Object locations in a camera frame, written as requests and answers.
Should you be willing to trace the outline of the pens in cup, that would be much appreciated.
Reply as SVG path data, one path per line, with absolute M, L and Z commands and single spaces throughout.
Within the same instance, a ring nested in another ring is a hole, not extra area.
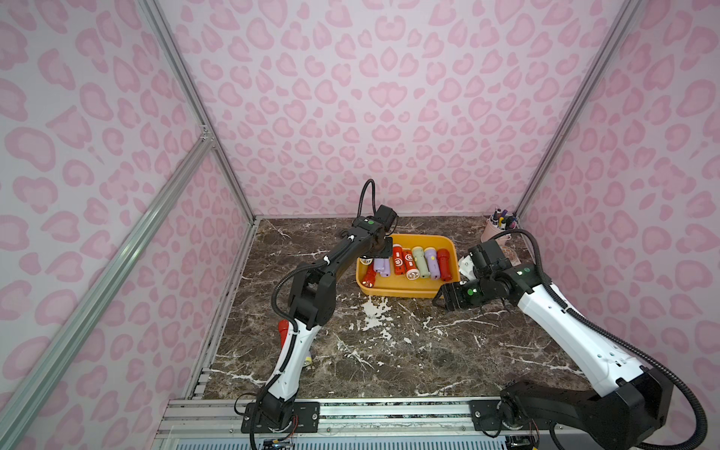
M 513 229 L 516 223 L 516 217 L 510 214 L 506 209 L 498 208 L 490 217 L 490 224 L 500 230 Z

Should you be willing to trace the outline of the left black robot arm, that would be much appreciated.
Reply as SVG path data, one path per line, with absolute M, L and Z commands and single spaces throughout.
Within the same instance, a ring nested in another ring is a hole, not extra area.
M 367 180 L 356 216 L 339 243 L 322 259 L 300 264 L 277 283 L 270 305 L 288 322 L 289 331 L 270 379 L 256 396 L 254 410 L 244 414 L 251 442 L 261 420 L 272 431 L 281 432 L 296 423 L 292 413 L 301 372 L 313 341 L 336 310 L 338 281 L 357 260 L 389 254 L 397 218 L 394 209 L 376 204 L 375 181 Z

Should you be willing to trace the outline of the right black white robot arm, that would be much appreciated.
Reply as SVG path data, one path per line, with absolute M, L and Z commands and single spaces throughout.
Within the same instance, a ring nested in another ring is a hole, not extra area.
M 479 309 L 494 300 L 529 316 L 574 361 L 591 387 L 585 391 L 518 381 L 500 393 L 493 423 L 500 429 L 545 421 L 586 432 L 604 449 L 650 449 L 647 440 L 665 426 L 674 391 L 689 403 L 695 429 L 679 449 L 701 447 L 708 417 L 692 389 L 661 362 L 588 320 L 562 295 L 545 272 L 536 238 L 519 230 L 532 247 L 530 264 L 513 265 L 499 236 L 469 250 L 474 278 L 448 282 L 432 303 L 446 311 Z

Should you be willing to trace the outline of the yellow plastic storage tray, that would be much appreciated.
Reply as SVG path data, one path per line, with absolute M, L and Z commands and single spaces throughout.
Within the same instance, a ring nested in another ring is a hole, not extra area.
M 452 279 L 450 282 L 459 282 L 458 255 L 453 241 L 445 236 L 432 234 L 394 234 L 393 243 L 399 244 L 403 249 L 414 247 L 435 248 L 437 251 L 445 249 L 449 253 L 448 268 Z M 444 285 L 441 279 L 408 280 L 405 275 L 397 276 L 391 268 L 389 277 L 378 275 L 372 288 L 362 284 L 368 271 L 368 266 L 360 260 L 355 262 L 355 281 L 361 291 L 367 296 L 387 296 L 404 298 L 433 298 Z

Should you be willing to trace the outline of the red flashlight white logo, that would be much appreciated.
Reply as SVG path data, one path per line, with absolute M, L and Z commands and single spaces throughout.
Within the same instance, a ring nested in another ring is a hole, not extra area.
M 406 273 L 404 251 L 401 245 L 393 245 L 393 265 L 397 276 L 404 276 Z

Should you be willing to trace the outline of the plain red flashlight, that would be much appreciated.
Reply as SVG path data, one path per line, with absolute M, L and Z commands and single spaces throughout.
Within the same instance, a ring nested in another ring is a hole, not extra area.
M 367 266 L 367 271 L 363 277 L 361 284 L 366 288 L 373 288 L 375 286 L 377 273 L 374 268 L 373 262 Z

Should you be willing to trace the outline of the green flashlight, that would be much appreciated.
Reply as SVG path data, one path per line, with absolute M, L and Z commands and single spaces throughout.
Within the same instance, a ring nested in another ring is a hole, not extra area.
M 420 278 L 429 279 L 431 277 L 431 272 L 429 271 L 429 266 L 425 255 L 425 249 L 420 246 L 413 247 L 412 256 L 414 257 L 414 263 L 416 268 L 418 269 Z

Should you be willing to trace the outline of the pink pen holder cup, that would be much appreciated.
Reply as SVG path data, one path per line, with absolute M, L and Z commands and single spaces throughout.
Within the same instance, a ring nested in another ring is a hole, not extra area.
M 482 243 L 491 241 L 494 236 L 500 234 L 501 232 L 502 230 L 491 219 L 488 219 L 485 228 L 481 234 L 480 240 Z M 499 245 L 504 245 L 509 239 L 510 235 L 508 234 L 497 238 L 495 242 Z

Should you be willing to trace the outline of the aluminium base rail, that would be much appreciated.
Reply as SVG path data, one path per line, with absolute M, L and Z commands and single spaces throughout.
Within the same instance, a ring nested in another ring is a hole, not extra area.
M 534 420 L 499 422 L 498 397 L 304 399 L 272 430 L 249 426 L 248 399 L 174 400 L 154 449 L 596 449 L 586 432 Z

